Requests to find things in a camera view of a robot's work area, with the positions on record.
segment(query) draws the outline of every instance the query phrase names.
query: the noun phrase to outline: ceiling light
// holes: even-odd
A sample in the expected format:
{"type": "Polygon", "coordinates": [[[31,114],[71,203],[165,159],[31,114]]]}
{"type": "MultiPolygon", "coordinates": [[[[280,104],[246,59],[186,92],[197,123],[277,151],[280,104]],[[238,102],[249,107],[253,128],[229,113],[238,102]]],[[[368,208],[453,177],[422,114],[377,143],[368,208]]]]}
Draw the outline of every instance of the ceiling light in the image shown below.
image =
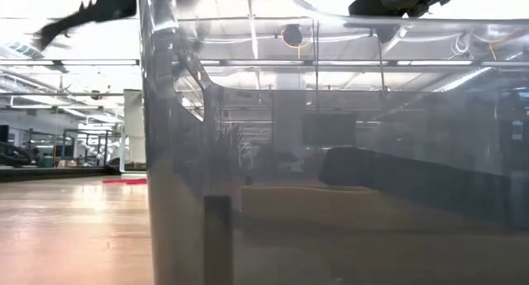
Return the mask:
{"type": "Polygon", "coordinates": [[[27,99],[27,100],[31,100],[33,102],[38,102],[38,103],[44,103],[44,104],[49,104],[51,106],[60,106],[60,105],[64,105],[66,102],[62,101],[62,100],[59,100],[59,99],[56,99],[56,98],[52,98],[52,97],[48,97],[48,96],[39,96],[39,95],[24,95],[24,96],[21,96],[22,98],[24,99],[27,99]]]}
{"type": "Polygon", "coordinates": [[[218,66],[218,65],[220,65],[221,61],[218,61],[218,60],[200,60],[200,63],[203,66],[218,66]]]}
{"type": "Polygon", "coordinates": [[[191,107],[191,102],[186,97],[182,98],[182,106],[183,107],[191,107]]]}
{"type": "MultiPolygon", "coordinates": [[[[382,61],[382,65],[386,65],[388,61],[382,61]]],[[[373,60],[357,60],[357,61],[318,61],[320,66],[379,66],[380,61],[373,60]]]]}
{"type": "Polygon", "coordinates": [[[2,66],[35,66],[35,65],[53,65],[51,60],[30,60],[30,59],[0,59],[2,66]]]}
{"type": "Polygon", "coordinates": [[[399,66],[461,66],[471,65],[470,60],[415,60],[415,61],[398,61],[399,66]]]}
{"type": "Polygon", "coordinates": [[[105,60],[61,60],[62,65],[138,65],[138,60],[135,59],[105,59],[105,60]]]}
{"type": "Polygon", "coordinates": [[[69,109],[69,108],[63,108],[63,111],[68,112],[68,114],[70,114],[70,115],[86,117],[86,115],[83,114],[82,112],[77,112],[77,111],[69,109]]]}
{"type": "Polygon", "coordinates": [[[303,65],[301,60],[229,60],[228,64],[233,66],[255,66],[255,65],[303,65]]]}
{"type": "Polygon", "coordinates": [[[526,61],[484,61],[481,63],[482,66],[490,66],[490,67],[528,67],[529,62],[526,61]]]}
{"type": "Polygon", "coordinates": [[[98,109],[99,107],[96,107],[96,106],[60,106],[58,108],[60,108],[60,109],[65,109],[65,108],[69,108],[69,109],[98,109]]]}
{"type": "MultiPolygon", "coordinates": [[[[512,59],[515,59],[515,58],[521,56],[521,55],[523,55],[523,52],[511,55],[510,57],[507,57],[505,59],[505,61],[510,61],[512,59]]],[[[472,78],[475,78],[475,77],[477,77],[480,74],[488,72],[491,69],[493,69],[493,68],[492,67],[483,67],[482,69],[478,69],[478,70],[476,70],[476,71],[474,71],[474,72],[472,72],[470,74],[466,74],[462,78],[456,79],[455,81],[453,81],[451,83],[448,83],[448,84],[446,84],[446,85],[444,85],[444,86],[442,86],[440,88],[437,88],[433,92],[446,92],[446,91],[450,91],[450,90],[452,90],[454,88],[458,88],[463,83],[466,83],[466,82],[470,81],[472,78]]]]}
{"type": "Polygon", "coordinates": [[[51,106],[46,105],[26,105],[26,106],[10,106],[15,109],[51,109],[51,106]]]}
{"type": "Polygon", "coordinates": [[[122,123],[123,121],[113,116],[102,116],[102,115],[90,115],[91,118],[98,121],[104,121],[106,123],[122,123]]]}
{"type": "Polygon", "coordinates": [[[101,129],[111,129],[111,127],[114,127],[115,124],[113,123],[79,123],[78,128],[79,129],[85,129],[85,130],[101,130],[101,129]]]}

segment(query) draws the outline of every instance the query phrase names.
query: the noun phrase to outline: transparent acrylic wall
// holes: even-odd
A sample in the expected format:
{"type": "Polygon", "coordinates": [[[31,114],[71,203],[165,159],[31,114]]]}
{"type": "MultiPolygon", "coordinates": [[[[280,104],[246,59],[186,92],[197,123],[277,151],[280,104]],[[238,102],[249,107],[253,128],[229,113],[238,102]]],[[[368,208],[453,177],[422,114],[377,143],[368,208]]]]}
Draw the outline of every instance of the transparent acrylic wall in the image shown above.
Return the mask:
{"type": "Polygon", "coordinates": [[[140,0],[157,284],[527,283],[527,22],[175,3],[140,0]]]}

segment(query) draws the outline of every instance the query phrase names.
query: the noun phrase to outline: black cable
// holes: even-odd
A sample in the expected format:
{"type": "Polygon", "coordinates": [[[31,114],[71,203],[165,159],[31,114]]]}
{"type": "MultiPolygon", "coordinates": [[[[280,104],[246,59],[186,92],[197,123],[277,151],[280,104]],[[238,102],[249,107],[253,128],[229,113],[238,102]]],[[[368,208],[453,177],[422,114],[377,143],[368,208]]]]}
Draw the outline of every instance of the black cable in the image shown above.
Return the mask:
{"type": "Polygon", "coordinates": [[[0,142],[0,164],[12,167],[30,165],[33,158],[24,149],[0,142]]]}
{"type": "Polygon", "coordinates": [[[312,19],[312,39],[314,40],[314,45],[312,50],[314,52],[314,70],[316,71],[316,96],[319,89],[319,71],[318,66],[320,63],[320,22],[317,21],[316,28],[314,27],[314,19],[312,19]]]}

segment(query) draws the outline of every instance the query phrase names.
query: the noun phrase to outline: ceiling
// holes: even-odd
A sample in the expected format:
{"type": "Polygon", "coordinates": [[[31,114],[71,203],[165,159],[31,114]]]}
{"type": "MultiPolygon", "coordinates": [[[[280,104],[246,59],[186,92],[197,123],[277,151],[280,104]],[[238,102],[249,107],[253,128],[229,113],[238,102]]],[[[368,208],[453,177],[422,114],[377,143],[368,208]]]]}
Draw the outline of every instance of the ceiling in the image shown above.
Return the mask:
{"type": "MultiPolygon", "coordinates": [[[[522,67],[514,69],[511,64],[501,63],[526,63],[519,55],[527,44],[526,28],[520,26],[521,22],[414,23],[403,26],[394,40],[383,45],[380,55],[378,39],[372,31],[358,24],[352,28],[344,26],[348,21],[332,16],[345,15],[352,1],[252,0],[249,5],[247,0],[201,0],[199,9],[180,14],[179,18],[184,19],[181,26],[189,28],[197,22],[185,19],[210,19],[199,22],[210,28],[199,58],[211,80],[227,88],[259,90],[297,85],[307,89],[376,91],[384,85],[391,91],[446,91],[455,88],[457,79],[486,67],[501,66],[510,69],[505,77],[519,76],[522,67]],[[315,17],[307,9],[310,5],[324,13],[315,17]],[[286,45],[282,38],[282,30],[293,22],[299,24],[303,34],[301,49],[286,45]]],[[[79,2],[0,0],[0,26],[7,28],[0,33],[0,55],[5,59],[27,59],[13,50],[13,45],[29,46],[34,32],[50,20],[75,11],[79,2]]],[[[526,18],[526,5],[526,0],[453,0],[443,7],[432,7],[425,18],[526,18]]],[[[109,66],[101,61],[139,59],[138,35],[137,18],[87,25],[72,30],[69,37],[60,36],[39,58],[92,62],[63,66],[62,72],[57,67],[38,64],[8,67],[66,92],[121,93],[123,88],[141,88],[139,68],[134,63],[109,66]]],[[[197,90],[189,86],[184,79],[175,87],[188,92],[188,100],[197,105],[200,97],[194,96],[197,90]]],[[[90,102],[89,97],[77,99],[98,104],[90,102]]],[[[113,105],[122,104],[119,97],[108,100],[113,105]]]]}

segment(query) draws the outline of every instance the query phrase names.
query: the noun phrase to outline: wooden floor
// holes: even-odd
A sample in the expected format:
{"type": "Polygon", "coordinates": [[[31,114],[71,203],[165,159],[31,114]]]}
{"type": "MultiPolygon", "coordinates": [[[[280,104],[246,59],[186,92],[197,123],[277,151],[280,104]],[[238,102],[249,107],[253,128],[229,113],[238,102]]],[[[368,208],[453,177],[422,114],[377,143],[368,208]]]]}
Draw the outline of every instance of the wooden floor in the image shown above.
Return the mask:
{"type": "Polygon", "coordinates": [[[152,284],[147,187],[0,184],[0,284],[152,284]]]}

